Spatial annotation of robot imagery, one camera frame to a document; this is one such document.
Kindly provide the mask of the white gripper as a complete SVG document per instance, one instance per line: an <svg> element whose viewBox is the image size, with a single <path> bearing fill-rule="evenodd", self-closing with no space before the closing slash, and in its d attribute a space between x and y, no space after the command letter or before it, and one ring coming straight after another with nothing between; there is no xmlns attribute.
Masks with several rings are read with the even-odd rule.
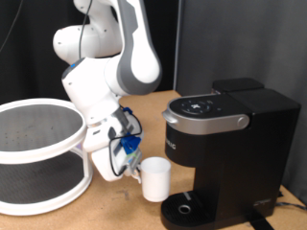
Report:
<svg viewBox="0 0 307 230"><path fill-rule="evenodd" d="M109 142L116 136L117 129L109 125L89 127L83 142L83 149L91 154L98 172L108 182L122 178L115 159L109 156ZM135 171L135 169L140 169L139 161L133 159L130 162L130 169L133 171L130 176L140 178L139 172Z"/></svg>

